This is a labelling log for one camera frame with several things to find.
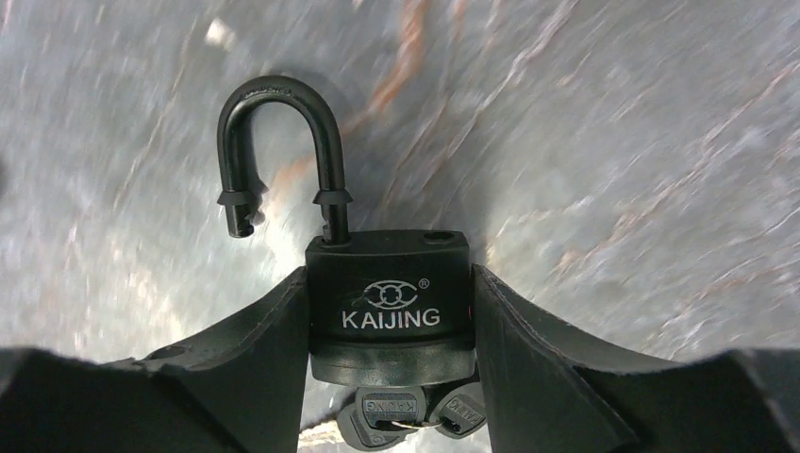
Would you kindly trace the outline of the black Kaijing padlock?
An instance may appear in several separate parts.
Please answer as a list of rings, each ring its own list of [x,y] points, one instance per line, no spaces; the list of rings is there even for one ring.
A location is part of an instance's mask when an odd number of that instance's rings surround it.
[[[475,371],[470,247],[453,230],[353,232],[339,127],[313,88],[285,75],[244,82],[227,98],[217,150],[227,229],[254,231],[251,119],[269,103],[296,109],[314,143],[322,232],[305,252],[312,374],[352,387],[407,387],[469,378]]]

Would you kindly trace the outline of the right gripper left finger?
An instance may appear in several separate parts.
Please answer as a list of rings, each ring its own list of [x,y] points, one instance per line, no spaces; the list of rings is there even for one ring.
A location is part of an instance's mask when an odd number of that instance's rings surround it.
[[[306,274],[141,359],[1,352],[5,452],[293,452],[308,360]]]

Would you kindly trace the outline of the black-head key set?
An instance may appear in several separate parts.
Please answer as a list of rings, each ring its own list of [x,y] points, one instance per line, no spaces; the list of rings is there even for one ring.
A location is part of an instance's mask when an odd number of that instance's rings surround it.
[[[430,386],[360,387],[336,418],[344,442],[362,452],[399,445],[424,429],[460,440],[487,422],[479,377]]]

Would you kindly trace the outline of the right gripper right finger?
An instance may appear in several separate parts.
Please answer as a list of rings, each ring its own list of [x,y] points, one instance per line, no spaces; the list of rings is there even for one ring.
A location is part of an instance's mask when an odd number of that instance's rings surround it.
[[[558,318],[483,266],[475,345],[496,452],[795,452],[799,353],[668,361]]]

